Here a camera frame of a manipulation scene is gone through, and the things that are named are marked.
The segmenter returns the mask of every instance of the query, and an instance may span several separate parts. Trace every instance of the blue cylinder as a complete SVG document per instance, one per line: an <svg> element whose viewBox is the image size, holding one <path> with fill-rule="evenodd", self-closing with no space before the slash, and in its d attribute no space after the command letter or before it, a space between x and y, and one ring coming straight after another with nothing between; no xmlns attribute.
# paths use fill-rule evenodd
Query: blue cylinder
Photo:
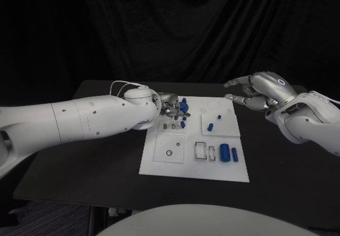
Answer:
<svg viewBox="0 0 340 236"><path fill-rule="evenodd" d="M210 123L207 127L207 131L211 131L211 130L213 130L213 124Z"/></svg>
<svg viewBox="0 0 340 236"><path fill-rule="evenodd" d="M180 102L180 103L178 103L178 109L180 109L183 112L187 112L188 106L187 106L185 102Z"/></svg>
<svg viewBox="0 0 340 236"><path fill-rule="evenodd" d="M234 162L239 161L239 158L237 158L237 152L236 152L234 147L232 148L232 158L233 158L233 161L234 161Z"/></svg>
<svg viewBox="0 0 340 236"><path fill-rule="evenodd" d="M230 161L229 145L227 144L220 144L219 149L220 149L220 160L221 160L221 162L229 162Z"/></svg>

